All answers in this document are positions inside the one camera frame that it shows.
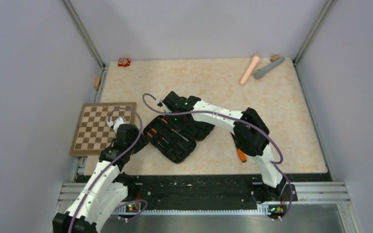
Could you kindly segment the black plastic tool case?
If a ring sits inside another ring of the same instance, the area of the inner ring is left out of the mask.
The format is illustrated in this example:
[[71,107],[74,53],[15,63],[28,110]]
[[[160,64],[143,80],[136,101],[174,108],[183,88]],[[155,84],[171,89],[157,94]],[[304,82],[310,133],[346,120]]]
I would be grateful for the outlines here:
[[191,115],[171,116],[169,110],[158,113],[144,129],[143,134],[162,155],[175,164],[182,163],[193,153],[197,143],[205,140],[215,126],[193,120]]

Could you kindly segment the long orange handled screwdriver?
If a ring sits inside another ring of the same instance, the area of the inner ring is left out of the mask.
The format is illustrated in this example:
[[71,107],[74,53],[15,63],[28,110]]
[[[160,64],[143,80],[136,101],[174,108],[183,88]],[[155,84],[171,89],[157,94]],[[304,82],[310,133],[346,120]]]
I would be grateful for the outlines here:
[[232,139],[234,141],[234,144],[235,144],[235,147],[236,147],[236,150],[237,150],[237,155],[238,155],[239,160],[242,163],[247,162],[246,155],[242,152],[241,149],[238,148],[238,144],[237,144],[235,135],[231,133],[231,137],[232,137]]

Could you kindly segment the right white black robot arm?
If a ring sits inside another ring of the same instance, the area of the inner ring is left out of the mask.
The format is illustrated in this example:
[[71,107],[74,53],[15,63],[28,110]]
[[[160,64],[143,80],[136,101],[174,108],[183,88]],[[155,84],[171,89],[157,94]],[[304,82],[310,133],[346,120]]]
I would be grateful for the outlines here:
[[254,192],[256,201],[294,200],[293,185],[278,167],[284,160],[283,154],[256,110],[229,110],[195,96],[183,99],[174,92],[156,103],[164,108],[165,116],[173,117],[178,124],[205,123],[229,131],[237,148],[251,156],[261,172],[262,185]]

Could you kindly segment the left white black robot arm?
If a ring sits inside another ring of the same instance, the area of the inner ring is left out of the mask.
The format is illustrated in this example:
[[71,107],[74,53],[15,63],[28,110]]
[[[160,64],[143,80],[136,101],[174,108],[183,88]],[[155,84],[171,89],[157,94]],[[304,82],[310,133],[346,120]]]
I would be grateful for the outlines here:
[[54,233],[99,233],[112,212],[124,200],[136,196],[130,178],[119,178],[131,155],[142,150],[148,140],[134,124],[114,125],[114,142],[101,151],[89,181],[64,212],[52,220]]

